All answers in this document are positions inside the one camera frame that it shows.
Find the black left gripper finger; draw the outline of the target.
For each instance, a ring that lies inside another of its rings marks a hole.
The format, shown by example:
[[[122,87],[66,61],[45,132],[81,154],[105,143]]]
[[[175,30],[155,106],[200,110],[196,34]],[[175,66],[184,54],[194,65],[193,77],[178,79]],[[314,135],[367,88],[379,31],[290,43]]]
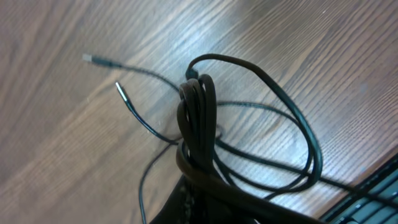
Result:
[[[225,188],[213,187],[210,193],[188,180],[178,180],[165,205],[150,222],[153,224],[224,224],[257,223],[256,218],[226,201]]]

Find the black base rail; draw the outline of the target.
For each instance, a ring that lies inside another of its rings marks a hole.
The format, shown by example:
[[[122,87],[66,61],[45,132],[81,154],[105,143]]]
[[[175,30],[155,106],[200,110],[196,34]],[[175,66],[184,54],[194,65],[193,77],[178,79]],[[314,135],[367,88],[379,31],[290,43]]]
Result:
[[[397,203],[397,156],[359,184],[361,190]],[[397,224],[397,209],[365,197],[349,194],[325,212],[320,220],[325,223]]]

